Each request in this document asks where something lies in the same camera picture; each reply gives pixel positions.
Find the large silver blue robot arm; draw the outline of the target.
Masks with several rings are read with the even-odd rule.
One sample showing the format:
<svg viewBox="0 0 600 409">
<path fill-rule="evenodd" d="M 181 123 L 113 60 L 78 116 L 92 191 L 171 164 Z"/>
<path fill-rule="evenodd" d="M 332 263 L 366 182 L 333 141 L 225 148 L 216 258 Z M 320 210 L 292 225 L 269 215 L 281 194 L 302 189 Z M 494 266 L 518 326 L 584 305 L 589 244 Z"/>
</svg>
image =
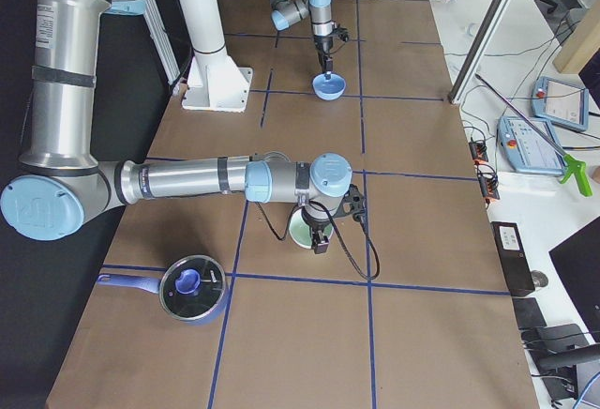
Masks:
<svg viewBox="0 0 600 409">
<path fill-rule="evenodd" d="M 251 68 L 228 55 L 217 0 L 178 0 L 191 40 L 191 70 L 183 103 L 188 110 L 243 112 Z M 343 78 L 334 74 L 333 38 L 347 41 L 334 22 L 331 0 L 269 0 L 277 30 L 309 17 L 322 74 L 313 80 L 319 98 L 338 98 Z M 255 203 L 293 203 L 302 210 L 315 254 L 329 245 L 326 227 L 349 192 L 352 169 L 337 154 L 312 163 L 280 153 L 169 163 L 98 162 L 90 153 L 100 16 L 143 14 L 146 0 L 37 0 L 32 66 L 32 132 L 20 155 L 31 174 L 15 178 L 1 194 L 1 211 L 21 235 L 55 240 L 120 205 L 140 200 L 243 191 Z"/>
</svg>

